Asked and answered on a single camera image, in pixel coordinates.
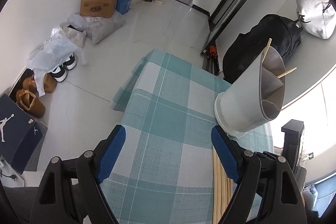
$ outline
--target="drawstring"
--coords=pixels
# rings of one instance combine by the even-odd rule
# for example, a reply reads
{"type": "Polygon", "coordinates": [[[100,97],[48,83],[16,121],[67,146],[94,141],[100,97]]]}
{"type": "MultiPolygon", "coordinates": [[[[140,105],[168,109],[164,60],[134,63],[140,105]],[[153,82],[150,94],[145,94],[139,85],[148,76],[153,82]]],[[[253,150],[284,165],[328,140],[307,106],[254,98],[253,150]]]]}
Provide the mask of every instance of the drawstring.
{"type": "Polygon", "coordinates": [[[327,6],[322,10],[322,13],[324,13],[330,6],[331,6],[331,2],[328,2],[327,6]]]}

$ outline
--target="blue gripper pad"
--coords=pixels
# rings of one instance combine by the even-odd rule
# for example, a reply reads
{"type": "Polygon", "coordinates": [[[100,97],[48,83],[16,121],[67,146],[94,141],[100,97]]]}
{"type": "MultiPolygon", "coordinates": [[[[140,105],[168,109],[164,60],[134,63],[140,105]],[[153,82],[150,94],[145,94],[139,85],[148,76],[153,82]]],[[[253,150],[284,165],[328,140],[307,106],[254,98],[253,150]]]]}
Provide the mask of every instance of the blue gripper pad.
{"type": "Polygon", "coordinates": [[[98,167],[96,180],[99,184],[110,176],[113,166],[115,165],[120,151],[125,143],[125,140],[125,128],[123,126],[117,125],[111,132],[110,136],[103,141],[107,143],[107,147],[104,148],[105,152],[103,155],[101,155],[100,161],[97,163],[98,167]]]}
{"type": "Polygon", "coordinates": [[[228,143],[231,142],[231,140],[226,136],[226,133],[220,126],[215,126],[212,129],[211,141],[215,147],[220,162],[224,167],[226,175],[235,183],[239,183],[241,180],[239,170],[242,165],[242,157],[234,145],[232,143],[228,143]],[[225,140],[219,130],[225,134],[225,140]]]}

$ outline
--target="black duffel bag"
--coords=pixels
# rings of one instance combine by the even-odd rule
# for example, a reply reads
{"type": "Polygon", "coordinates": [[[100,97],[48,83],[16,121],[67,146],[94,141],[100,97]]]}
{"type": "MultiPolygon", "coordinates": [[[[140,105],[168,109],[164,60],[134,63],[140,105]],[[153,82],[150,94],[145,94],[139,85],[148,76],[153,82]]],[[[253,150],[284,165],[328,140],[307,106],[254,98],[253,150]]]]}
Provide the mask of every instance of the black duffel bag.
{"type": "Polygon", "coordinates": [[[269,38],[272,38],[271,46],[285,62],[301,43],[302,27],[297,27],[297,22],[270,14],[248,33],[240,33],[224,55],[224,80],[231,84],[236,81],[266,47],[269,38]]]}

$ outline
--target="shoe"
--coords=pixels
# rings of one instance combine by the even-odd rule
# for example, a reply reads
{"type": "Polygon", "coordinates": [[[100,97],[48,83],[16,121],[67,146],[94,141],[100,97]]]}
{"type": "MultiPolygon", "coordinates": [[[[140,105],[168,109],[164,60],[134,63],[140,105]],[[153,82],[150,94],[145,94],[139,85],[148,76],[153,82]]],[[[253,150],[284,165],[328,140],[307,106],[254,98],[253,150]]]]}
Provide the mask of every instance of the shoe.
{"type": "Polygon", "coordinates": [[[64,68],[67,70],[73,69],[74,67],[76,67],[76,65],[77,62],[74,54],[71,54],[70,57],[63,63],[64,68]]]}
{"type": "Polygon", "coordinates": [[[21,109],[37,118],[41,118],[45,112],[44,105],[29,90],[18,90],[16,92],[16,101],[21,109]]]}
{"type": "Polygon", "coordinates": [[[67,78],[67,71],[65,70],[63,65],[58,66],[50,72],[50,75],[55,78],[57,82],[63,82],[65,78],[67,78]]]}
{"type": "MultiPolygon", "coordinates": [[[[44,87],[44,91],[46,93],[52,93],[54,92],[55,88],[56,88],[57,82],[55,81],[54,78],[51,77],[50,74],[46,73],[43,79],[43,87],[44,87]]],[[[29,90],[33,93],[37,92],[37,86],[36,86],[36,82],[34,80],[34,75],[26,78],[23,83],[22,83],[22,87],[24,90],[29,90]]]]}

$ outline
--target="black and white sneaker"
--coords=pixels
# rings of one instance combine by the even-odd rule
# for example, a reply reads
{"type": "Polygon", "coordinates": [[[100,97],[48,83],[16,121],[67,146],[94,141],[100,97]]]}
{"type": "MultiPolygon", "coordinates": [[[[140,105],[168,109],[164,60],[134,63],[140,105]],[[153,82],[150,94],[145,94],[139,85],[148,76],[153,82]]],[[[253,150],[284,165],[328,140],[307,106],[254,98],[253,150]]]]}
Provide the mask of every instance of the black and white sneaker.
{"type": "Polygon", "coordinates": [[[73,69],[76,65],[77,63],[74,54],[71,54],[70,57],[63,63],[64,68],[67,70],[73,69]]]}
{"type": "Polygon", "coordinates": [[[53,70],[53,72],[50,72],[50,75],[55,78],[57,82],[64,81],[65,78],[67,78],[67,71],[65,70],[63,65],[58,66],[53,70]]]}

